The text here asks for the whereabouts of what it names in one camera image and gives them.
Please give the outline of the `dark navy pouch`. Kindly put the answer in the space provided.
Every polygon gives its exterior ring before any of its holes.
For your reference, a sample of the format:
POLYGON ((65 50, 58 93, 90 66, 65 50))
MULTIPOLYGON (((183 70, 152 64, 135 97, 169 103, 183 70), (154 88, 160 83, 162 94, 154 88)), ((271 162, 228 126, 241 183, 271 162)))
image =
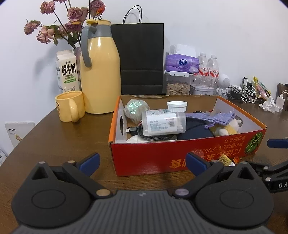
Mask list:
POLYGON ((186 131, 177 135, 177 140, 193 140, 199 138, 213 137, 213 133, 209 129, 205 129, 206 123, 202 120, 192 118, 186 119, 186 131))

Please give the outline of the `yellow plush toy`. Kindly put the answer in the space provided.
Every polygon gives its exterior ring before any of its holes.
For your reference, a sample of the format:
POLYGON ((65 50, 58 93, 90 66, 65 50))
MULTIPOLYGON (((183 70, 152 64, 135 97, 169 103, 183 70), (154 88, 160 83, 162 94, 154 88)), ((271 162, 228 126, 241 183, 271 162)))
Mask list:
POLYGON ((215 124, 213 127, 210 127, 209 129, 214 134, 214 136, 229 136, 233 134, 238 134, 241 125, 242 120, 234 118, 226 126, 215 124))

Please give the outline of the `purple knitted cloth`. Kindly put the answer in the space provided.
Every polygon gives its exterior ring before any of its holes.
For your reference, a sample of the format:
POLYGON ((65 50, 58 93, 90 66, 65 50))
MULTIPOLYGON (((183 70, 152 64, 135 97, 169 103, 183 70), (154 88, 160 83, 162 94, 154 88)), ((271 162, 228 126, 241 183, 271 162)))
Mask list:
POLYGON ((227 126, 236 117, 236 114, 233 112, 217 113, 214 115, 209 113, 186 113, 186 117, 204 121, 206 123, 204 128, 208 129, 213 127, 215 124, 227 126))

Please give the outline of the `large white ribbed cap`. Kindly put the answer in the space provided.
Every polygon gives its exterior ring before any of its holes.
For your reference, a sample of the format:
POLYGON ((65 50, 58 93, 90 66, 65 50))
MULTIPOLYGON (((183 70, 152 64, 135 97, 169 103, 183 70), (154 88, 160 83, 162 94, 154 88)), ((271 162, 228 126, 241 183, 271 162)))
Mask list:
POLYGON ((167 108, 172 113, 184 113, 187 110, 187 102, 185 101, 169 101, 167 102, 167 108))

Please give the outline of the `iridescent ball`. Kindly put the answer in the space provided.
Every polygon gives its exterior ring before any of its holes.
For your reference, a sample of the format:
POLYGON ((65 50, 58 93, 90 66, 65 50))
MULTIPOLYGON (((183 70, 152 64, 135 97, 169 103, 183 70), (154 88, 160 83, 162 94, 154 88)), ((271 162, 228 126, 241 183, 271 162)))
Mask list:
POLYGON ((131 99, 123 111, 125 116, 132 120, 134 124, 139 124, 142 120, 142 112, 150 110, 150 107, 144 100, 131 99))

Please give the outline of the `white power adapter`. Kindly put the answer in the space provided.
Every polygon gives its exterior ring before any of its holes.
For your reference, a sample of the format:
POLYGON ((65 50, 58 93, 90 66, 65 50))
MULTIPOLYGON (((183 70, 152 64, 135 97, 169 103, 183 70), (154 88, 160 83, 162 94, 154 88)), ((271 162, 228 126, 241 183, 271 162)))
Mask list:
POLYGON ((276 112, 282 111, 284 104, 285 104, 285 99, 283 98, 283 95, 278 96, 275 102, 275 111, 276 112))

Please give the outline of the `white robot figurine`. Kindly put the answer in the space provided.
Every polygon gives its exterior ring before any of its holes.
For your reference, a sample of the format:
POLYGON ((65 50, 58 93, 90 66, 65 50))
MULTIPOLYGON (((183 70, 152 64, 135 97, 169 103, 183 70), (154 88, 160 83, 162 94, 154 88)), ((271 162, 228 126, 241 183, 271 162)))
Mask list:
POLYGON ((219 96, 225 96, 227 94, 228 88, 230 87, 230 78, 225 74, 220 74, 218 78, 218 87, 216 89, 216 93, 219 96))

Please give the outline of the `clear seed container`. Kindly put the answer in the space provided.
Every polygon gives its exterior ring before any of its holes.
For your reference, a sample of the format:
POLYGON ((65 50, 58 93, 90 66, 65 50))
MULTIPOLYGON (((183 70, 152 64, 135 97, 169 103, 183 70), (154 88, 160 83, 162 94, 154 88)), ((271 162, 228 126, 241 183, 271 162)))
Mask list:
POLYGON ((189 95, 192 74, 165 70, 165 75, 167 95, 189 95))

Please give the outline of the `blue white paper box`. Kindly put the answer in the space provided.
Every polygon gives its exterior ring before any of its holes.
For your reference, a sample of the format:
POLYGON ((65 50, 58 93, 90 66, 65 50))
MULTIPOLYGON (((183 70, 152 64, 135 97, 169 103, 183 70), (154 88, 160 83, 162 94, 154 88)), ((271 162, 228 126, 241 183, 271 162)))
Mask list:
POLYGON ((0 149, 0 166, 4 163, 4 161, 6 161, 6 159, 6 153, 2 149, 0 149))

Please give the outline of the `water bottle left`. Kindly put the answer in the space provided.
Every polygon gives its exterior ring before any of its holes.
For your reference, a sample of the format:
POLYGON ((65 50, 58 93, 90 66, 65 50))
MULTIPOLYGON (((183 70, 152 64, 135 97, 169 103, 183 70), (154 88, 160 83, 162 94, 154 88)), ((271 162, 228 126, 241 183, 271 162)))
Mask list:
POLYGON ((196 76, 199 79, 199 83, 201 85, 204 85, 209 74, 208 60, 206 58, 206 53, 200 53, 198 59, 199 59, 199 69, 196 76))

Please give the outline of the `water bottle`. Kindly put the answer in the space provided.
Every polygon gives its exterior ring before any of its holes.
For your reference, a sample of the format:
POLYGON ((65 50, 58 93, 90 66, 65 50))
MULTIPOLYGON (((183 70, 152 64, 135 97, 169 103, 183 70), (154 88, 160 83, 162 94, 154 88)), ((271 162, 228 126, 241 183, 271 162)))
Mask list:
POLYGON ((209 84, 213 88, 219 76, 219 63, 216 55, 211 55, 208 60, 209 84))
POLYGON ((209 74, 208 60, 206 58, 206 53, 200 53, 198 59, 199 59, 199 69, 196 76, 199 79, 199 83, 201 85, 204 85, 209 74))

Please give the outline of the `white milk carton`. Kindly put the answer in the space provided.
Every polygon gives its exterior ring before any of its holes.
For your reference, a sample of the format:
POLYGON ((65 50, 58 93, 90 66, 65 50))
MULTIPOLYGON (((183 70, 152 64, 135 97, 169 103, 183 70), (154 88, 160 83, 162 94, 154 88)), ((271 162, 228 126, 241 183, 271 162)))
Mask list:
POLYGON ((58 51, 56 54, 56 72, 60 93, 79 91, 79 79, 76 56, 73 50, 58 51))

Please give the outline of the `water bottle middle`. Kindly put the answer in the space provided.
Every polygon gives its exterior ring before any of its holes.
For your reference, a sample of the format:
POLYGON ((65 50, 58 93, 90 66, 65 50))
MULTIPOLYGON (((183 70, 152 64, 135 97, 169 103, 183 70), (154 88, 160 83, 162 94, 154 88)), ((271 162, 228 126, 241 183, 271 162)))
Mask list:
POLYGON ((213 88, 219 76, 219 63, 216 55, 211 55, 208 60, 209 84, 213 88))

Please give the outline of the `purple tissue pack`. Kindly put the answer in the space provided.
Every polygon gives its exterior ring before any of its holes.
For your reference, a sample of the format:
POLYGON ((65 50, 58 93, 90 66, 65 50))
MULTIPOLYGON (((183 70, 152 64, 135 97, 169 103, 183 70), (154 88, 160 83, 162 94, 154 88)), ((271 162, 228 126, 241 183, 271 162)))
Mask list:
POLYGON ((198 73, 199 72, 199 59, 181 55, 172 54, 165 58, 165 70, 167 72, 185 72, 185 73, 198 73))

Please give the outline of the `black paper bag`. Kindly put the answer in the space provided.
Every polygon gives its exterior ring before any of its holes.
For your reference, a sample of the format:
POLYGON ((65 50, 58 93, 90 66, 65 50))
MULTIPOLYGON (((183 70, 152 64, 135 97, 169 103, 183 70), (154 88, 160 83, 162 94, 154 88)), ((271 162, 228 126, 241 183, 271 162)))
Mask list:
POLYGON ((163 93, 164 24, 143 23, 140 5, 139 21, 112 24, 111 32, 120 56, 121 93, 123 95, 160 95, 163 93))

